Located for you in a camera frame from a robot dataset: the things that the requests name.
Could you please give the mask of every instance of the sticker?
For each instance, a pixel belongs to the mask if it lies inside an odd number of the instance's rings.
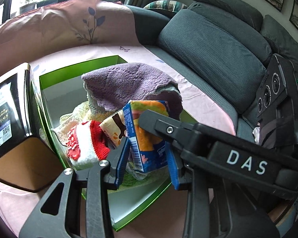
[[[4,85],[2,88],[0,88],[0,106],[5,104],[7,102],[7,98],[11,96],[10,87],[11,83]]]
[[[10,120],[0,127],[0,146],[8,139],[12,138]]]

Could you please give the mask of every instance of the sofa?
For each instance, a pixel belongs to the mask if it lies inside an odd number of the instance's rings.
[[[171,20],[128,7],[140,43],[219,105],[237,137],[254,143],[256,91],[272,55],[298,64],[298,43],[284,27],[242,0],[193,0]]]

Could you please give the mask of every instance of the triangular cutout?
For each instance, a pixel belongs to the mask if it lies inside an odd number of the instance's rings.
[[[48,197],[44,205],[41,207],[41,212],[56,216],[61,203],[64,183],[59,183],[51,195]]]

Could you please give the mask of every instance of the camera lens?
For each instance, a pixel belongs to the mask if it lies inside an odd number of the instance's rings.
[[[258,111],[261,112],[262,108],[263,108],[263,100],[260,97],[258,100]]]
[[[277,73],[274,73],[271,85],[273,87],[274,94],[277,95],[279,91],[279,86],[280,86],[279,76]]]
[[[270,88],[266,86],[264,90],[264,105],[267,107],[270,104]]]

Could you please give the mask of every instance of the barcode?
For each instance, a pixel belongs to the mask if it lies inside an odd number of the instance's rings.
[[[135,168],[139,171],[144,171],[144,168],[142,167],[140,152],[137,145],[137,139],[136,137],[130,137],[129,140],[131,143],[131,153],[133,156]]]
[[[7,134],[10,132],[10,126],[7,126],[3,129],[3,135]]]

